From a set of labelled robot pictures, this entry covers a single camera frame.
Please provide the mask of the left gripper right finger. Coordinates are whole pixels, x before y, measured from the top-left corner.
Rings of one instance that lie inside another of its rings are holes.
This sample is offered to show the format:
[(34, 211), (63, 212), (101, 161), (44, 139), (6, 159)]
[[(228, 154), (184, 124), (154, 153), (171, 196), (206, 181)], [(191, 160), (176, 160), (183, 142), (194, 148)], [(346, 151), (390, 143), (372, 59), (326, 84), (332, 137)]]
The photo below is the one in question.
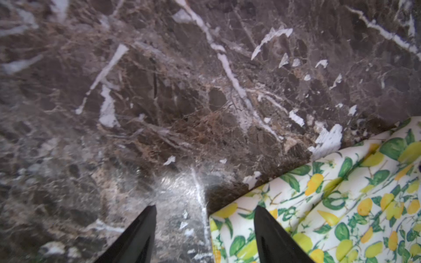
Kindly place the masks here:
[(254, 230), (261, 263), (312, 263), (307, 253), (261, 206), (255, 210)]

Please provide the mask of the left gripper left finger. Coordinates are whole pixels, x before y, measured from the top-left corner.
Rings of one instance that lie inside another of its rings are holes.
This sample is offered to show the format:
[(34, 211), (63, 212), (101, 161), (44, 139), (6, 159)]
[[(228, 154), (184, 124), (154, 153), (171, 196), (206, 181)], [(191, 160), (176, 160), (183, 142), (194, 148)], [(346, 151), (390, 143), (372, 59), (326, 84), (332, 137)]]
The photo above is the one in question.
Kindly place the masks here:
[(155, 241), (156, 206), (147, 206), (95, 263), (149, 263)]

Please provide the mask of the lemon print skirt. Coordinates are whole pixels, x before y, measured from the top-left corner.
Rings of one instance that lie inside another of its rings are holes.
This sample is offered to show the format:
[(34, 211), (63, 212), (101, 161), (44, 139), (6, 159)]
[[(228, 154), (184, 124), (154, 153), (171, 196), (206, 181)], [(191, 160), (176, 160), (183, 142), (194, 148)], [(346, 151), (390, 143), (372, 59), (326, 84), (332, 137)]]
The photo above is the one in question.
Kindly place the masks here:
[(305, 164), (209, 218), (216, 263), (260, 263), (268, 213), (313, 263), (421, 260), (421, 119)]

